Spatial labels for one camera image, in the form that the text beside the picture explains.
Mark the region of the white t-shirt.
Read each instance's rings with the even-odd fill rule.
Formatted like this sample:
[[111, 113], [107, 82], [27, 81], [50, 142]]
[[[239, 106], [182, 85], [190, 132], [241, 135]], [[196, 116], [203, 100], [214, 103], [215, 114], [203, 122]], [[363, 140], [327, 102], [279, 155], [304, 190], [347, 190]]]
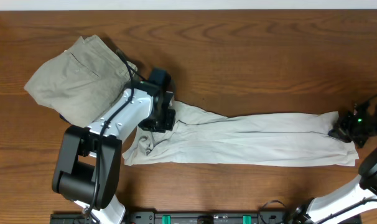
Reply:
[[354, 166], [353, 143], [328, 135], [336, 111], [274, 113], [228, 118], [175, 101], [174, 128], [152, 133], [139, 128], [123, 153], [127, 166], [164, 162], [250, 164], [279, 167]]

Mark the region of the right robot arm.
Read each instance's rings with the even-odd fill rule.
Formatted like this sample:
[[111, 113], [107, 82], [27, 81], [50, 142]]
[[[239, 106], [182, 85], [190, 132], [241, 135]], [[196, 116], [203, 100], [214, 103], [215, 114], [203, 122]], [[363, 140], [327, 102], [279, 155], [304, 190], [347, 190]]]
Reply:
[[[338, 119], [329, 136], [363, 147], [377, 136], [377, 94]], [[283, 223], [341, 223], [377, 208], [377, 148], [358, 168], [358, 175], [336, 191], [311, 199], [287, 214]]]

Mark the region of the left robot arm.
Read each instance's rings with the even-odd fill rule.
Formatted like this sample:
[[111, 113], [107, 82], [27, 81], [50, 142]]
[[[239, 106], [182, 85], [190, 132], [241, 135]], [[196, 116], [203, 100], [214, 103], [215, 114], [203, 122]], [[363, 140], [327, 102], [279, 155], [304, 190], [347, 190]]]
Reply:
[[83, 209], [53, 214], [51, 223], [122, 223], [126, 213], [115, 195], [122, 145], [136, 129], [172, 130], [174, 93], [171, 76], [155, 68], [147, 80], [131, 81], [118, 102], [85, 128], [71, 125], [64, 133], [52, 190]]

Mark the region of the folded khaki shorts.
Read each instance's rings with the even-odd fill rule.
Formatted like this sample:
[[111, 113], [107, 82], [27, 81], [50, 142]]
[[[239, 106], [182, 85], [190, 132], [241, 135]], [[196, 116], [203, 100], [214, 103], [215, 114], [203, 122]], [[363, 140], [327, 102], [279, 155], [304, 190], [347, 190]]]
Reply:
[[45, 62], [24, 89], [37, 104], [85, 127], [110, 109], [130, 80], [126, 64], [97, 35]]

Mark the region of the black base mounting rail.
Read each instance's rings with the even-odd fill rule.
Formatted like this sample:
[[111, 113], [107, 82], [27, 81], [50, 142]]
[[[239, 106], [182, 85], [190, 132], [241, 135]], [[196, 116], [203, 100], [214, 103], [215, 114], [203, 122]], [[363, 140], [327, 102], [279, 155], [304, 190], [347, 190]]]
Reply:
[[121, 224], [278, 224], [283, 223], [285, 212], [257, 213], [154, 213], [131, 212], [125, 214]]

